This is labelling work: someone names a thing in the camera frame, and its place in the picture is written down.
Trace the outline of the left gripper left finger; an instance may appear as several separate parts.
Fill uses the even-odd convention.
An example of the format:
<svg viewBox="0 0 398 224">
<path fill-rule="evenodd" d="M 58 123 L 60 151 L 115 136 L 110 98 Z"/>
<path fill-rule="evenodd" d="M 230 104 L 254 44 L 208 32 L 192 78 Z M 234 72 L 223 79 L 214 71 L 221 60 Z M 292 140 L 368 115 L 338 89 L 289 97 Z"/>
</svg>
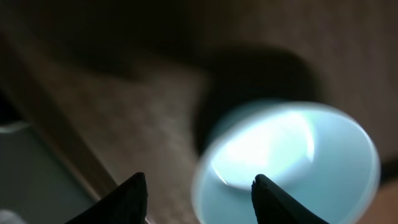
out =
<svg viewBox="0 0 398 224">
<path fill-rule="evenodd" d="M 146 177 L 137 172 L 66 224 L 145 224 L 147 198 Z"/>
</svg>

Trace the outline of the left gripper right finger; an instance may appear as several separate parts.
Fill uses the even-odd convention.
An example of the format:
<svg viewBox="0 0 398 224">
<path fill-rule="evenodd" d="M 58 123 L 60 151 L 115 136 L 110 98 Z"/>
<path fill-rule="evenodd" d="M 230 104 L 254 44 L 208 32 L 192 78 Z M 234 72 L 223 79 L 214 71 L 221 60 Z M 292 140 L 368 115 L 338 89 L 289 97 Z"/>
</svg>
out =
<svg viewBox="0 0 398 224">
<path fill-rule="evenodd" d="M 258 224 L 328 224 L 263 174 L 251 188 Z"/>
</svg>

